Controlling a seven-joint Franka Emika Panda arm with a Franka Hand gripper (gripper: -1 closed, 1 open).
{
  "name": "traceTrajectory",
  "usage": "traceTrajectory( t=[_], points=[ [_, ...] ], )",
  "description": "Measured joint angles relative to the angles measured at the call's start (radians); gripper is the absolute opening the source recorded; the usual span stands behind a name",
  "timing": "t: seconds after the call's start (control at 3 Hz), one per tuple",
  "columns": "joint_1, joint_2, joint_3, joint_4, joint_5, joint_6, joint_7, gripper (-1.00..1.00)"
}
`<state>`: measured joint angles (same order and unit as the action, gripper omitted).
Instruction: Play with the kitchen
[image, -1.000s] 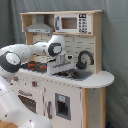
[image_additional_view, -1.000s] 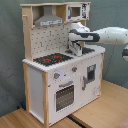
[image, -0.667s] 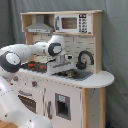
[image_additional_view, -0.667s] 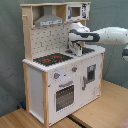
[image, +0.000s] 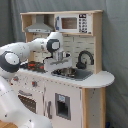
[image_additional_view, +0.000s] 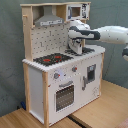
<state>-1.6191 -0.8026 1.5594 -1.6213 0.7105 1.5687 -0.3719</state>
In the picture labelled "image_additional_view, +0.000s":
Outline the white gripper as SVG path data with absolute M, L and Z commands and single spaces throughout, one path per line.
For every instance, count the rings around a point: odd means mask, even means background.
M 82 54 L 83 41 L 81 39 L 71 39 L 69 41 L 69 47 L 76 54 L 81 55 Z

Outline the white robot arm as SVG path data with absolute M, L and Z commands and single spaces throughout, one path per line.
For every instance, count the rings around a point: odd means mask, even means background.
M 128 28 L 121 26 L 104 26 L 97 29 L 90 29 L 88 24 L 82 23 L 80 20 L 70 22 L 68 32 L 69 38 L 75 42 L 82 39 L 97 40 L 101 42 L 125 44 L 122 57 L 128 61 Z

